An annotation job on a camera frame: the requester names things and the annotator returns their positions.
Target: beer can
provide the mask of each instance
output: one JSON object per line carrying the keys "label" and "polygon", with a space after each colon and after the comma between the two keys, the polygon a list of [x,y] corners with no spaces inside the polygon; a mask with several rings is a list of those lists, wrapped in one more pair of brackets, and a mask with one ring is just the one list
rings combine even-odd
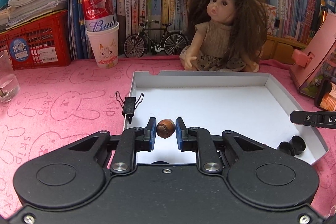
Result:
{"label": "beer can", "polygon": [[100,32],[114,27],[113,0],[82,0],[82,8],[88,31]]}

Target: pink tablecloth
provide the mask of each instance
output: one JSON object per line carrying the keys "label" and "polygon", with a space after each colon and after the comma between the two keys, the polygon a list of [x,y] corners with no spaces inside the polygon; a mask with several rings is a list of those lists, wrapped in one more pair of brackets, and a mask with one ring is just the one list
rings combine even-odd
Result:
{"label": "pink tablecloth", "polygon": [[[109,70],[98,69],[90,60],[64,68],[18,71],[20,94],[0,104],[0,214],[9,217],[21,206],[12,185],[21,164],[98,130],[122,132],[123,117],[114,94],[117,90],[122,97],[128,94],[134,71],[158,74],[181,69],[176,57],[166,57],[123,59]],[[260,67],[274,75],[305,110],[316,111],[312,99],[298,94],[286,69],[273,61]],[[320,187],[313,206],[326,215],[336,204],[336,131],[321,133],[331,150],[315,165]]]}

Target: drinking glass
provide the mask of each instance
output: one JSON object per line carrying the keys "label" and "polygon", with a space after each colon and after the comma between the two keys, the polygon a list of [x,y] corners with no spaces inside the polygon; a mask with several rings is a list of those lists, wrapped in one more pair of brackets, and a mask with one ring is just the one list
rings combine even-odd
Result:
{"label": "drinking glass", "polygon": [[0,101],[3,103],[12,100],[19,92],[20,86],[7,51],[0,52]]}

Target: hazelnut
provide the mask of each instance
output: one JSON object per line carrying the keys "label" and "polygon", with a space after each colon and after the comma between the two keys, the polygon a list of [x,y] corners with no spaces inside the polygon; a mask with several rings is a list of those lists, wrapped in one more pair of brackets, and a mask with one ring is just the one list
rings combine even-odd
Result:
{"label": "hazelnut", "polygon": [[156,127],[156,134],[161,138],[169,138],[175,132],[175,124],[171,119],[160,121]]}

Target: blue gripper pad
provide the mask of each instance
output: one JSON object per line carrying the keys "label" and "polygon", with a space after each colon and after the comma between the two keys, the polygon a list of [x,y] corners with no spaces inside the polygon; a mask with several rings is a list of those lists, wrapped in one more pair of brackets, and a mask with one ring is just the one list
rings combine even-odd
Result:
{"label": "blue gripper pad", "polygon": [[151,129],[151,138],[149,140],[150,151],[154,150],[155,137],[156,137],[156,119],[155,119],[155,122],[153,123],[152,129]]}
{"label": "blue gripper pad", "polygon": [[178,146],[178,149],[182,151],[182,131],[181,131],[180,124],[177,119],[175,121],[175,125],[176,125],[175,131],[176,131],[177,146]]}

